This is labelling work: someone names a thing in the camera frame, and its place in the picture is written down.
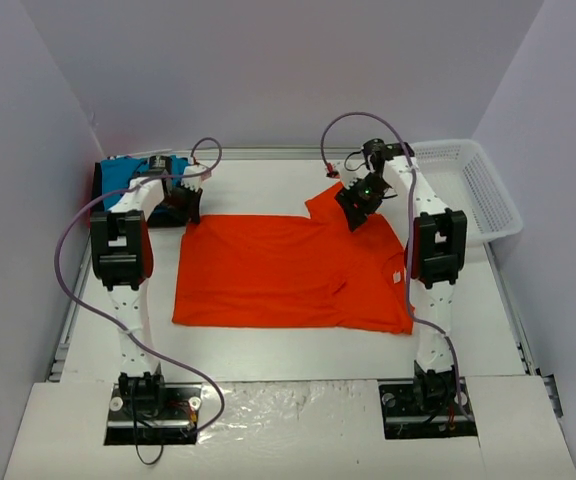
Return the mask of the orange t shirt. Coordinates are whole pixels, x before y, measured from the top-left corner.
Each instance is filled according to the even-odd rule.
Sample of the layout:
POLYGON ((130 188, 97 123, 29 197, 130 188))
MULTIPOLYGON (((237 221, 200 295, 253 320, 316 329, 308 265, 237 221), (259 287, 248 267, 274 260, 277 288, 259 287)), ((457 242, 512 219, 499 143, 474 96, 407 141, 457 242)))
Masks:
POLYGON ((404 248, 381 214, 350 231, 335 184, 306 216, 206 215, 180 244, 172 321, 409 335, 404 248))

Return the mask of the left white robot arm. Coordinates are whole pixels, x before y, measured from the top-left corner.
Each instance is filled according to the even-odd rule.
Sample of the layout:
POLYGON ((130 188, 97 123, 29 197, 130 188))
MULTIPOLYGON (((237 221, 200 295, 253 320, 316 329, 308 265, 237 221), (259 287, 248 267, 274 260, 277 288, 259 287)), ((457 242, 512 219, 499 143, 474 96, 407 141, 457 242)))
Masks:
POLYGON ((163 415, 169 393, 154 355, 148 310, 148 282, 154 273, 148 220, 167 208, 183 224, 197 223, 203 180, 210 169, 192 160, 181 173, 173 158, 155 155, 136 171, 110 208, 90 217, 92 267, 109 295, 119 330, 118 395, 131 414, 145 419, 163 415))

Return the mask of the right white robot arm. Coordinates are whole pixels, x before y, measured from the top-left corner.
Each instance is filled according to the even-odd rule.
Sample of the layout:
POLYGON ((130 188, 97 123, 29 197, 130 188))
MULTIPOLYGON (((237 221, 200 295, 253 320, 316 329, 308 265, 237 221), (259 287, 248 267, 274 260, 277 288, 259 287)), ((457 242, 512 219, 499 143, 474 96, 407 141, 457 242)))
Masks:
POLYGON ((392 190, 407 201, 406 310, 418 327, 411 398, 433 413, 460 398, 460 375, 450 339, 454 287, 465 263, 467 216, 450 208, 420 172, 405 142, 372 139, 361 148, 368 173, 344 168, 335 199, 350 230, 364 225, 392 190))

